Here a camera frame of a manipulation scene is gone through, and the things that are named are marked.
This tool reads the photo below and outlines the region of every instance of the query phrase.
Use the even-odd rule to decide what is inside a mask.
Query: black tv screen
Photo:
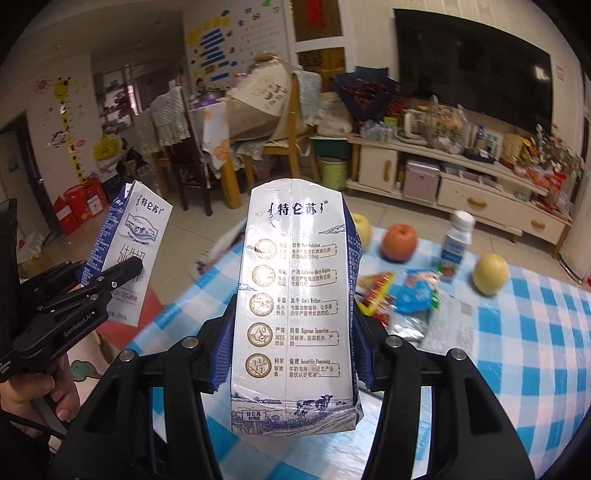
[[[550,131],[550,55],[514,35],[449,15],[395,9],[400,94],[460,104],[535,132]]]

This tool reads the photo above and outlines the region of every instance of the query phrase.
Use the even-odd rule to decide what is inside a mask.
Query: plastic bottle
[[[486,135],[484,134],[484,125],[478,125],[476,132],[476,140],[474,141],[474,148],[484,150],[486,147]]]
[[[463,210],[453,212],[452,227],[441,246],[439,269],[442,281],[449,283],[456,275],[466,253],[466,248],[472,244],[472,231],[475,224],[476,220],[468,212]]]

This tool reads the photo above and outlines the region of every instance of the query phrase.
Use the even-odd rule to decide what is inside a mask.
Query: doorway
[[[18,200],[18,224],[23,238],[38,232],[46,241],[62,230],[37,167],[27,115],[22,113],[0,132],[0,189]]]

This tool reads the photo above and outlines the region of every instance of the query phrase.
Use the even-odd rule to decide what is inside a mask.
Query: human hand
[[[0,383],[0,408],[27,420],[47,425],[31,400],[51,395],[57,403],[56,415],[62,421],[71,421],[80,410],[78,390],[70,371],[67,354],[60,357],[53,375],[20,372]],[[15,425],[31,437],[41,434],[39,430]]]

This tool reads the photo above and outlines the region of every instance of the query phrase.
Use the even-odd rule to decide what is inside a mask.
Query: blue and white milk carton
[[[300,179],[253,189],[234,330],[234,432],[344,432],[363,417],[351,346],[361,254],[339,192]]]
[[[139,257],[142,273],[113,290],[107,306],[109,320],[138,326],[152,267],[173,206],[141,182],[127,183],[109,208],[90,257],[82,271],[82,284],[101,271]]]

